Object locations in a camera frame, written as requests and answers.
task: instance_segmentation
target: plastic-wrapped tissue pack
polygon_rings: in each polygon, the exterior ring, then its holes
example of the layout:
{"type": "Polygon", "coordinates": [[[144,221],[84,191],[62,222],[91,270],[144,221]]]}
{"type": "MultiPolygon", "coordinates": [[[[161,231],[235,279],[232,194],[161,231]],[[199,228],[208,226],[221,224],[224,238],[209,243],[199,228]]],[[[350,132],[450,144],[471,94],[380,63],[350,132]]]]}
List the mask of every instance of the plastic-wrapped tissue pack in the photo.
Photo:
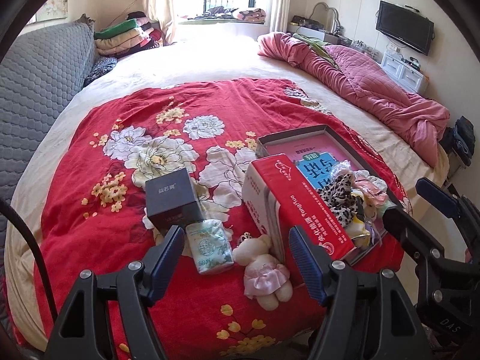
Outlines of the plastic-wrapped tissue pack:
{"type": "Polygon", "coordinates": [[[185,232],[199,274],[214,275],[231,268],[232,248],[221,221],[192,223],[185,232]]]}

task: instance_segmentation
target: tv screen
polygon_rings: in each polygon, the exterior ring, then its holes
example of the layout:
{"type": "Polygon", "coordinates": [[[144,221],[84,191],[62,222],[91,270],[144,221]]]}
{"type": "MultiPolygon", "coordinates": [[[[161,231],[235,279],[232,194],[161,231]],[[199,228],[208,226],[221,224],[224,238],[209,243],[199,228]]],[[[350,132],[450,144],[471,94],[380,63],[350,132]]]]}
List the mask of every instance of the tv screen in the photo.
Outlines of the tv screen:
{"type": "Polygon", "coordinates": [[[434,24],[409,9],[380,1],[377,30],[427,56],[434,24]]]}

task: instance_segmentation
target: window sill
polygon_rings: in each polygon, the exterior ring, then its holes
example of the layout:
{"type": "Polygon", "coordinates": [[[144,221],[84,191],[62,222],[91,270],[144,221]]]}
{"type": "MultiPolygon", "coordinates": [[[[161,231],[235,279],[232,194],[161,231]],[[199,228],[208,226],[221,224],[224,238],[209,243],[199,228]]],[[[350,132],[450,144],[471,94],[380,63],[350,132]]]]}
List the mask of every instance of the window sill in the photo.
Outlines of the window sill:
{"type": "Polygon", "coordinates": [[[202,25],[202,24],[219,24],[219,23],[245,23],[245,24],[256,24],[256,25],[265,25],[264,21],[252,22],[252,21],[243,21],[237,19],[191,19],[191,20],[182,20],[178,21],[177,24],[180,25],[202,25]]]}

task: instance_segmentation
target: green blanket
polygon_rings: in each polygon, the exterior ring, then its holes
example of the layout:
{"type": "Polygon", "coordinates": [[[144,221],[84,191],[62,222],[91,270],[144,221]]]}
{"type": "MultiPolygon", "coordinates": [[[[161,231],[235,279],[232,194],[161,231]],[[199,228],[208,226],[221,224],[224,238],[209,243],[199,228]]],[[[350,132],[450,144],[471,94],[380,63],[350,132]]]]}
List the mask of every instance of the green blanket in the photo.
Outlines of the green blanket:
{"type": "Polygon", "coordinates": [[[313,52],[315,52],[316,55],[323,58],[325,61],[327,61],[329,64],[331,64],[338,71],[340,70],[340,67],[336,64],[336,62],[333,60],[333,58],[330,57],[330,55],[328,55],[328,52],[323,48],[323,46],[327,46],[330,43],[323,42],[322,40],[320,40],[318,38],[311,38],[309,36],[300,35],[300,34],[297,34],[297,33],[294,33],[293,37],[295,39],[298,39],[298,40],[308,44],[310,49],[313,50],[313,52]]]}
{"type": "Polygon", "coordinates": [[[95,34],[93,35],[93,38],[94,39],[110,39],[110,38],[113,38],[114,36],[120,35],[121,33],[127,32],[132,28],[136,28],[136,27],[138,27],[137,20],[130,19],[127,21],[123,21],[122,23],[117,24],[116,26],[105,28],[105,30],[103,31],[95,32],[95,34]]]}

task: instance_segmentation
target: plush toy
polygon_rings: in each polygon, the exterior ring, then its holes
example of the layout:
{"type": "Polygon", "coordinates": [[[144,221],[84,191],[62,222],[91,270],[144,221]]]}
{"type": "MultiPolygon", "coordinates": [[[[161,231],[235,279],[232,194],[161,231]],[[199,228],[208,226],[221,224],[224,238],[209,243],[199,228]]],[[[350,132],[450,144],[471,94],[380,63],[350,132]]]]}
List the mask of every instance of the plush toy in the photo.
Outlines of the plush toy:
{"type": "Polygon", "coordinates": [[[275,310],[278,302],[288,302],[293,295],[290,272],[268,254],[272,241],[268,235],[248,238],[232,251],[233,261],[245,268],[244,294],[256,298],[267,311],[275,310]]]}

